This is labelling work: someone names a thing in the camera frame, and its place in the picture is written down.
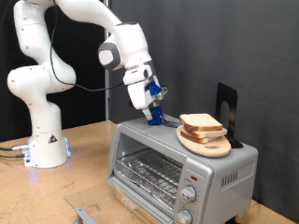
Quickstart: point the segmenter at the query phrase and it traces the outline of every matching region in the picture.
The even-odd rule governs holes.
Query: wooden cutting board
[[[206,144],[195,143],[180,135],[180,131],[182,128],[182,125],[177,128],[178,140],[188,150],[191,150],[197,154],[206,157],[223,157],[228,155],[232,149],[230,142],[224,136]]]

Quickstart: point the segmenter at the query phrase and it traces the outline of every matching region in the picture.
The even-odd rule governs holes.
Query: oven rack
[[[174,207],[182,164],[151,149],[118,159],[126,169],[121,174]]]

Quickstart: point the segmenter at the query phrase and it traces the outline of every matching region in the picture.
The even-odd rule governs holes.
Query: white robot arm
[[[66,16],[74,21],[90,22],[105,27],[111,36],[100,46],[100,63],[108,70],[125,67],[123,82],[128,86],[132,103],[141,109],[149,124],[161,123],[159,101],[166,89],[159,81],[143,31],[136,22],[121,22],[98,0],[56,0]],[[47,101],[46,94],[66,91],[76,82],[74,69],[52,53],[44,20],[53,0],[21,0],[14,7],[14,19],[21,51],[36,60],[38,65],[18,68],[10,72],[7,84],[13,94],[28,106],[33,134],[25,151],[26,166],[54,167],[67,160],[67,144],[62,136],[61,113],[57,105]]]

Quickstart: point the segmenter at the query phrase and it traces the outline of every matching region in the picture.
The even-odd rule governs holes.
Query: dark background
[[[8,0],[0,1],[2,19]],[[12,69],[36,64],[21,53],[10,6],[0,36],[0,142],[31,135],[31,121],[26,104],[7,87],[7,75]],[[46,11],[46,23],[51,34],[55,23],[54,8]],[[105,70],[97,51],[105,41],[100,26],[71,21],[59,9],[54,48],[77,73],[77,83],[87,88],[105,87]],[[47,96],[61,108],[63,129],[105,120],[105,92],[87,92],[78,88]]]
[[[299,222],[299,1],[113,0],[138,21],[159,80],[164,113],[215,115],[218,82],[238,92],[235,137],[259,150],[254,197]],[[110,73],[110,84],[124,71]],[[143,117],[110,94],[110,119]]]

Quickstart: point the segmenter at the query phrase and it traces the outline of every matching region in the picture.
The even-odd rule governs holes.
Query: table surface
[[[25,167],[23,159],[0,158],[0,224],[73,223],[76,213],[64,196],[105,182],[114,128],[113,122],[103,121],[63,130],[72,156],[55,168]],[[0,143],[0,147],[21,145],[26,141],[27,138],[8,141]],[[12,155],[14,152],[0,153]],[[100,213],[97,204],[94,206]],[[242,224],[294,223],[254,201],[246,214],[237,220]],[[120,218],[115,223],[135,223],[135,220],[123,222]]]

